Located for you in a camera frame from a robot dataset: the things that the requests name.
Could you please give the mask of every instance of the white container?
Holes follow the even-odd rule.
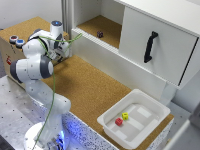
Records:
[[[128,112],[128,120],[117,126],[115,120],[122,118],[123,112]],[[119,145],[136,149],[169,113],[169,108],[136,89],[103,113],[97,121]]]

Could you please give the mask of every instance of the robotic arm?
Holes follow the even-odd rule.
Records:
[[[26,59],[12,62],[10,67],[12,77],[18,82],[24,83],[30,98],[47,107],[47,112],[51,108],[53,91],[40,79],[52,75],[53,64],[51,60],[57,60],[60,56],[69,56],[69,51],[66,51],[69,43],[64,40],[62,33],[63,26],[59,21],[51,23],[50,32],[37,29],[22,47]],[[67,98],[55,93],[54,104],[46,125],[41,135],[39,136],[40,131],[37,131],[38,133],[33,139],[35,142],[39,136],[36,149],[55,150],[48,143],[52,141],[55,143],[56,139],[60,137],[63,130],[62,114],[67,113],[70,107],[71,102]],[[65,145],[64,139],[62,140],[62,144],[57,145],[57,149],[66,149],[67,145]],[[25,150],[28,150],[28,147],[34,147],[34,142],[30,141],[28,145],[25,145]]]

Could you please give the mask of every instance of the cabinet handle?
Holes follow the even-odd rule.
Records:
[[[151,36],[149,37],[149,40],[147,42],[146,52],[145,52],[145,55],[144,55],[144,63],[147,63],[152,59],[152,57],[150,56],[151,48],[152,48],[152,45],[153,45],[153,39],[156,38],[157,36],[158,36],[158,33],[153,31]]]

